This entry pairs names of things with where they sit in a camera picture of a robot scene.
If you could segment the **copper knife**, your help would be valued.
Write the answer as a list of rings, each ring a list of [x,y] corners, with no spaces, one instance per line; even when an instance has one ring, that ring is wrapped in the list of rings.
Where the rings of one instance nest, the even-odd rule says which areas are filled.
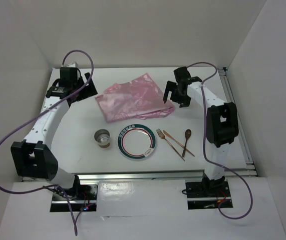
[[[173,141],[175,141],[179,146],[181,146],[182,148],[184,148],[184,145],[181,144],[180,142],[178,142],[175,138],[173,138],[167,131],[163,130],[163,133],[169,137],[170,139],[172,139]],[[195,157],[195,155],[186,148],[186,152],[188,152],[189,154],[191,154],[193,157]]]

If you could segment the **steel cup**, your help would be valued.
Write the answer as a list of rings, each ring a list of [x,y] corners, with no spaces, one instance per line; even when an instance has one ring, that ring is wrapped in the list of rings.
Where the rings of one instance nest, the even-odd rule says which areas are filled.
[[[106,129],[99,129],[94,134],[94,140],[101,148],[108,148],[110,146],[110,133]]]

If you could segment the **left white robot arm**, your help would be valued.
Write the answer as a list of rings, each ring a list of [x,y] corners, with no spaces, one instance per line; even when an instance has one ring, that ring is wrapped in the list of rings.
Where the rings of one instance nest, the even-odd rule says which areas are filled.
[[[74,102],[97,94],[90,73],[81,75],[76,64],[60,68],[60,77],[46,92],[42,116],[21,142],[13,142],[11,153],[18,176],[44,179],[59,185],[69,199],[77,199],[85,190],[79,177],[59,167],[51,145],[63,116]]]

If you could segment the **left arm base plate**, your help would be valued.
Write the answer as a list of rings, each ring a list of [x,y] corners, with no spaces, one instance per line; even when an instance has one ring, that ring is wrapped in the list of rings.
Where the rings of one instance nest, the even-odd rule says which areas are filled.
[[[82,185],[82,190],[75,196],[68,195],[73,212],[95,212],[97,210],[98,184]],[[69,211],[67,200],[61,190],[54,190],[51,200],[51,213],[66,213]]]

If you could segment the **copper fork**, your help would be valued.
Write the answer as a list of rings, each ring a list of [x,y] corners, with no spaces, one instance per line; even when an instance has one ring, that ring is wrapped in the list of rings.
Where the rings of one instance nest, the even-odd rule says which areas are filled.
[[[183,161],[185,161],[185,159],[183,158],[183,156],[176,150],[176,148],[166,139],[166,137],[165,137],[165,134],[161,131],[161,129],[157,129],[156,130],[156,132],[157,132],[157,134],[158,134],[158,136],[162,139],[162,140],[165,140],[168,144],[169,144],[169,146],[176,152],[176,154],[183,160]]]

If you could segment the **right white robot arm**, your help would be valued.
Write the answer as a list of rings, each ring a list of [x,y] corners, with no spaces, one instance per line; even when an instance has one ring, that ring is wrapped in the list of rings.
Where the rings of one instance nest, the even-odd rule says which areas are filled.
[[[186,108],[193,99],[201,105],[205,112],[203,154],[206,154],[206,143],[210,143],[212,148],[211,157],[205,157],[207,164],[201,187],[186,190],[186,193],[195,195],[199,190],[202,194],[212,197],[224,186],[227,153],[239,133],[237,108],[234,103],[217,97],[199,77],[192,77],[186,66],[179,67],[173,72],[176,82],[167,82],[163,101],[167,102],[170,98],[178,103],[179,107]]]

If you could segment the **brown wooden spoon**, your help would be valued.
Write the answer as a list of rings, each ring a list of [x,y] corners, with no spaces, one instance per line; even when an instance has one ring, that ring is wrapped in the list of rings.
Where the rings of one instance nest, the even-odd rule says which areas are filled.
[[[185,144],[184,144],[184,148],[183,148],[183,152],[182,152],[182,156],[185,157],[186,154],[186,147],[187,147],[187,142],[189,140],[189,138],[191,137],[191,129],[187,129],[185,131]]]

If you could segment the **pink satin cloth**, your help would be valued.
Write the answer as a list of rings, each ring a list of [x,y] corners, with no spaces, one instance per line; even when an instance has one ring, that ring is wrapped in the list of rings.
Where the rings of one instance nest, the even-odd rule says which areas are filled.
[[[175,110],[171,102],[163,101],[163,92],[148,73],[126,83],[113,84],[95,100],[108,123],[164,118]]]

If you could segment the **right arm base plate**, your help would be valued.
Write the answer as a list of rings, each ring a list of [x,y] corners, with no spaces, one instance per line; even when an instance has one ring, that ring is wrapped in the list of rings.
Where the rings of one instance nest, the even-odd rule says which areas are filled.
[[[233,208],[231,193],[228,182],[214,191],[205,191],[201,182],[186,182],[182,194],[187,197],[189,210],[216,209],[219,204],[221,208]]]

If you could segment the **white plate green rim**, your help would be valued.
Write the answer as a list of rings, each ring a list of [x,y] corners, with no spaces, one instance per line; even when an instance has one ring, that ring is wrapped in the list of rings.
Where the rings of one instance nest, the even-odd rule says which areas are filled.
[[[150,157],[156,148],[153,131],[142,124],[124,127],[117,136],[120,153],[131,161],[141,162]]]

